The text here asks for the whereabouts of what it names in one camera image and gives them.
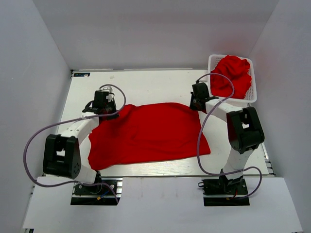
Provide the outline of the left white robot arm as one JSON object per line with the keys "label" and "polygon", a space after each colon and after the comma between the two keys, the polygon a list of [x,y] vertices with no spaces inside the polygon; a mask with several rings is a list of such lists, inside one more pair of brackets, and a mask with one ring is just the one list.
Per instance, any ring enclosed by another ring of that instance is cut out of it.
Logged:
{"label": "left white robot arm", "polygon": [[99,193],[103,182],[97,178],[97,171],[82,165],[80,145],[102,121],[117,118],[116,111],[112,87],[95,91],[94,100],[82,111],[82,120],[75,121],[62,133],[46,138],[43,172],[86,183],[91,193]]}

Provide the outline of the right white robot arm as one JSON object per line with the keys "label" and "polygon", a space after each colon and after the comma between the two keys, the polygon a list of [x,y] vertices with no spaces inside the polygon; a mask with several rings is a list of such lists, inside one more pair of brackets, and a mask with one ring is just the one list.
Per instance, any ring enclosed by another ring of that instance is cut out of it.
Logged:
{"label": "right white robot arm", "polygon": [[[240,108],[209,95],[205,83],[192,85],[190,109],[206,113],[197,139],[196,156],[201,170],[210,176],[218,176],[219,187],[224,193],[232,193],[243,179],[245,165],[250,155],[264,142],[264,132],[254,107]],[[219,174],[203,169],[200,162],[200,142],[208,118],[214,115],[226,123],[230,154]]]}

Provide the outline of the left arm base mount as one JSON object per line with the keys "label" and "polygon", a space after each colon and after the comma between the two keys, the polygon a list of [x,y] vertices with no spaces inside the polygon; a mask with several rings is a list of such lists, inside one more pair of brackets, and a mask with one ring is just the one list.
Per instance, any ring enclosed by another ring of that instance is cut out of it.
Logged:
{"label": "left arm base mount", "polygon": [[106,185],[85,186],[82,184],[75,184],[71,196],[71,205],[80,206],[117,206],[121,199],[122,193],[122,178],[107,178],[101,179],[101,182]]}

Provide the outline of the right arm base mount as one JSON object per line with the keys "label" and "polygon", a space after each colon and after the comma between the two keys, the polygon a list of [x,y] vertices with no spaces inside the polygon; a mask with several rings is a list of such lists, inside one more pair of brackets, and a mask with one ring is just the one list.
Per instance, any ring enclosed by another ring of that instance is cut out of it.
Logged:
{"label": "right arm base mount", "polygon": [[249,206],[248,189],[245,179],[238,184],[225,186],[219,179],[204,179],[198,183],[203,190],[205,207]]}

